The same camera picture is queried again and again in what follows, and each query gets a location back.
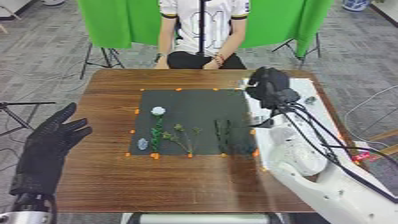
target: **green plant stem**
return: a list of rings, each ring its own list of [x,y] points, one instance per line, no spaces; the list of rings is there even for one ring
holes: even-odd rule
[[[184,148],[185,152],[189,152],[189,153],[191,153],[191,150],[187,149],[187,147],[185,147],[184,143],[182,143],[182,142],[176,142],[176,144],[178,144],[178,145],[180,145],[180,147]]]
[[[189,149],[191,149],[191,153],[194,152],[194,146],[192,146],[192,141],[191,141],[191,138],[189,138],[189,135],[187,135],[187,132],[184,132],[185,134],[185,138],[187,138],[187,144],[189,144]]]
[[[160,145],[160,140],[162,140],[162,132],[164,132],[164,119],[160,116],[157,116],[157,126],[153,128],[153,139],[152,139],[152,144],[153,144],[153,152],[159,152],[159,145]]]

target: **tripod stand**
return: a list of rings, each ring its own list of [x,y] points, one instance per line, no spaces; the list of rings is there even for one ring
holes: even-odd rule
[[[107,65],[97,64],[89,61],[91,60],[91,51],[93,51],[93,43],[89,44],[81,80],[84,79],[88,65],[97,65],[97,66],[102,66],[104,68],[114,68],[120,65],[121,68],[125,68],[125,65],[123,65],[120,57],[118,57],[120,52],[116,51],[114,48],[109,48],[109,55],[107,55],[105,48],[102,47],[102,53],[104,53],[104,59],[105,59]]]
[[[15,119],[15,121],[22,125],[13,130],[8,130],[4,133],[0,133],[0,137],[6,136],[8,134],[15,133],[17,131],[20,131],[24,128],[34,130],[34,128],[31,126],[31,121],[34,119],[34,115],[36,115],[40,106],[45,104],[56,104],[56,102],[33,102],[33,103],[6,103],[4,102],[4,103],[0,103],[0,112],[4,111],[8,113],[9,117]],[[24,105],[34,105],[34,110],[31,112],[27,121],[22,119],[22,117],[15,114],[15,112],[9,109],[9,106],[24,106]]]
[[[322,52],[320,52],[320,33],[317,33],[315,38],[317,38],[317,47],[313,48],[312,51],[306,52],[304,57],[297,57],[297,56],[296,56],[297,59],[303,61],[303,63],[301,63],[301,69],[303,69],[303,66],[304,66],[304,64],[306,64],[308,55],[310,55],[315,51],[319,52],[319,58],[322,58]],[[290,40],[285,42],[285,44],[272,50],[272,52],[276,52],[276,51],[287,46],[287,47],[290,48],[294,54],[296,54],[296,49],[294,49],[292,46],[290,46],[290,43],[292,43],[294,40],[296,40],[296,39],[290,39]]]

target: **green screen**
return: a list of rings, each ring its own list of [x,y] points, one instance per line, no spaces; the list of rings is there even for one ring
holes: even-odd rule
[[[242,48],[297,39],[303,57],[319,32],[333,0],[251,0],[248,38]],[[159,0],[79,0],[95,46],[130,48],[132,42],[157,45]]]

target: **leaf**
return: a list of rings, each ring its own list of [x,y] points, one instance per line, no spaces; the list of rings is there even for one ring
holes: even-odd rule
[[[192,128],[192,130],[194,130],[196,135],[200,135],[200,134],[201,134],[201,132],[203,132],[203,129],[201,129],[201,128],[198,128],[198,127],[194,127],[194,128]]]
[[[171,141],[173,141],[173,142],[178,142],[178,141],[180,141],[180,138],[178,138],[176,135],[171,136]]]
[[[171,137],[173,137],[173,135],[171,135],[171,133],[166,131],[166,132],[164,132],[164,139],[168,139],[168,140],[169,140],[169,139],[171,139]]]
[[[153,128],[152,129],[152,134],[157,135],[157,133],[159,133],[159,130]]]
[[[182,125],[182,124],[176,124],[176,126],[175,126],[175,130],[180,131],[180,132],[185,131],[185,130],[184,130],[184,125]]]
[[[157,138],[153,138],[152,143],[153,143],[153,145],[159,145],[159,139]]]

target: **black glove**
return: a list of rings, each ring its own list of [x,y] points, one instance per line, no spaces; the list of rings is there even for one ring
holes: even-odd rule
[[[299,93],[290,89],[290,76],[276,68],[262,67],[255,72],[249,80],[246,91],[251,97],[260,100],[262,108],[271,110],[278,106],[297,102],[301,99]]]
[[[27,138],[11,186],[13,195],[22,193],[54,195],[56,193],[66,155],[86,136],[93,133],[91,127],[86,127],[88,119],[63,124],[75,111],[77,104],[72,103],[49,118]]]

